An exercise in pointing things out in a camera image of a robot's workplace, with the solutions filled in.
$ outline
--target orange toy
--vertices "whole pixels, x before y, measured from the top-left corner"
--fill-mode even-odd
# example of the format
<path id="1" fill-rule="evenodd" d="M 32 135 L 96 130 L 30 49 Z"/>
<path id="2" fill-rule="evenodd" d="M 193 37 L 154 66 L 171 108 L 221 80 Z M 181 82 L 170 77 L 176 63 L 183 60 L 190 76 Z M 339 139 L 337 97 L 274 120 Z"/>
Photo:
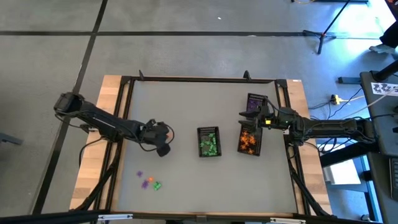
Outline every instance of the orange toy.
<path id="1" fill-rule="evenodd" d="M 249 142 L 250 142 L 250 144 L 255 144 L 256 143 L 256 140 L 254 139 L 254 136 L 250 136 Z"/>

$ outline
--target green toy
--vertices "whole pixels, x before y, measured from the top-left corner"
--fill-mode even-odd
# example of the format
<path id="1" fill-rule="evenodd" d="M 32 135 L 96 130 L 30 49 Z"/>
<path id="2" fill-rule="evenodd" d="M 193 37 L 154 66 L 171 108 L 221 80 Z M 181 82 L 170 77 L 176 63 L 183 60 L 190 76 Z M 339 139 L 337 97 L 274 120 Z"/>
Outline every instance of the green toy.
<path id="1" fill-rule="evenodd" d="M 155 182 L 154 183 L 154 190 L 159 190 L 161 186 L 162 186 L 162 184 L 159 181 Z"/>

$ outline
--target orange objects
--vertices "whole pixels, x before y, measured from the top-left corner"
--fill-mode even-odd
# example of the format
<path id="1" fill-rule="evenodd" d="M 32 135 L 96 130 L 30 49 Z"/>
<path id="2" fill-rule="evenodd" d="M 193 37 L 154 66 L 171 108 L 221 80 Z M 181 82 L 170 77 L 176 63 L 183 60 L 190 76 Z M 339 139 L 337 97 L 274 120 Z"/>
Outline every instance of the orange objects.
<path id="1" fill-rule="evenodd" d="M 250 136 L 250 140 L 249 140 L 250 144 L 255 144 L 256 140 L 254 139 L 254 136 Z"/>
<path id="2" fill-rule="evenodd" d="M 245 137 L 245 136 L 242 136 L 242 137 L 241 137 L 241 141 L 242 141 L 242 142 L 246 142 L 247 140 L 248 140 L 247 137 Z"/>
<path id="3" fill-rule="evenodd" d="M 255 145 L 256 144 L 256 138 L 252 135 L 249 134 L 248 132 L 243 132 L 241 137 L 241 146 L 240 149 L 243 150 L 248 150 L 249 154 L 254 154 L 254 150 L 250 148 L 250 145 Z"/>

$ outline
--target table leg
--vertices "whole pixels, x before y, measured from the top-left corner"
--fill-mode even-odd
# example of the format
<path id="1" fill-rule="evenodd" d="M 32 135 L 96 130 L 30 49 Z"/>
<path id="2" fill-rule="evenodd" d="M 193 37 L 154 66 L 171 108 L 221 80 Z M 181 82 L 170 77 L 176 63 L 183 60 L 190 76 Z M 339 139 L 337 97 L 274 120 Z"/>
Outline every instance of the table leg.
<path id="1" fill-rule="evenodd" d="M 23 140 L 9 136 L 8 134 L 0 133 L 0 142 L 9 142 L 9 143 L 21 145 Z"/>

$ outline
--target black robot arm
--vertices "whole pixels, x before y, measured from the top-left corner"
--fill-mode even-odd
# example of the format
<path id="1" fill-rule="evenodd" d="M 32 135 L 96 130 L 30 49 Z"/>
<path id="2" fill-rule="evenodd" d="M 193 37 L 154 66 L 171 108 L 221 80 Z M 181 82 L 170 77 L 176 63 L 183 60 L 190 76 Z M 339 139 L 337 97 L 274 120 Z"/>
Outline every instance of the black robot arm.
<path id="1" fill-rule="evenodd" d="M 111 142 L 128 139 L 140 146 L 142 143 L 150 144 L 155 148 L 149 150 L 142 146 L 141 148 L 145 151 L 156 150 L 160 157 L 170 151 L 166 140 L 167 134 L 172 129 L 163 122 L 157 123 L 151 119 L 144 124 L 139 121 L 121 119 L 85 101 L 81 95 L 73 93 L 61 94 L 54 110 L 57 116 L 81 119 L 87 123 L 81 125 L 83 129 L 96 128 L 102 137 Z"/>
<path id="2" fill-rule="evenodd" d="M 366 119 L 312 120 L 301 117 L 292 108 L 274 108 L 269 111 L 268 103 L 255 111 L 239 113 L 252 118 L 250 121 L 239 121 L 252 128 L 269 128 L 289 130 L 289 141 L 302 146 L 310 138 L 350 138 L 358 142 L 373 143 L 374 130 L 372 122 Z"/>

